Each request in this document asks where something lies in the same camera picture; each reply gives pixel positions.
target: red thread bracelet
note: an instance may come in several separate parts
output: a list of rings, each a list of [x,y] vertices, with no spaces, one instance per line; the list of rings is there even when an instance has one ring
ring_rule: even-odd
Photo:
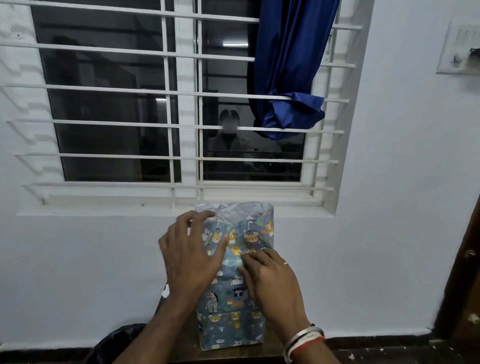
[[[310,341],[307,341],[306,343],[300,345],[299,347],[295,348],[292,353],[290,354],[290,358],[292,360],[295,360],[295,356],[300,352],[300,349],[305,349],[307,347],[309,347],[310,345],[312,344],[315,344],[316,342],[325,342],[325,338],[323,336],[320,336],[316,339],[313,339],[313,340],[310,340]]]

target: blue curtain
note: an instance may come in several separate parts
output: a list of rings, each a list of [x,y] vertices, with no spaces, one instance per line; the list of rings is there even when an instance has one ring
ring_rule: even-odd
[[[262,0],[248,92],[292,100],[250,100],[257,127],[310,129],[325,117],[310,94],[340,0]],[[273,139],[293,133],[259,132]]]

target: dark floor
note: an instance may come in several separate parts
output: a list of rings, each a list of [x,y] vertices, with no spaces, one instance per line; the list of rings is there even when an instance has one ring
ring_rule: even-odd
[[[372,349],[335,350],[335,355],[345,364],[466,364],[480,363],[480,342],[431,342],[426,345],[385,347]],[[86,351],[43,351],[38,357],[32,353],[13,355],[0,352],[0,363],[55,363],[80,364]],[[257,358],[229,360],[229,363],[284,363],[282,358]]]

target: gift bag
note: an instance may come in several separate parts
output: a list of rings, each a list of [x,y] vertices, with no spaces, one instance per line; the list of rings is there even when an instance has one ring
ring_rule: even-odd
[[[273,206],[260,202],[198,205],[201,212],[216,212],[205,221],[203,241],[208,255],[228,238],[222,267],[197,306],[202,350],[262,343],[265,318],[250,297],[240,254],[273,248]]]

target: table top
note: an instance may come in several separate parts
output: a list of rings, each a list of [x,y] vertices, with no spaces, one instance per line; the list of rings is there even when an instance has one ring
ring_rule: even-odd
[[[266,358],[281,357],[283,346],[268,322],[265,325],[263,344],[237,346],[203,352],[198,341],[198,321],[195,312],[189,316],[183,326],[170,355],[171,363],[194,362],[214,359]]]

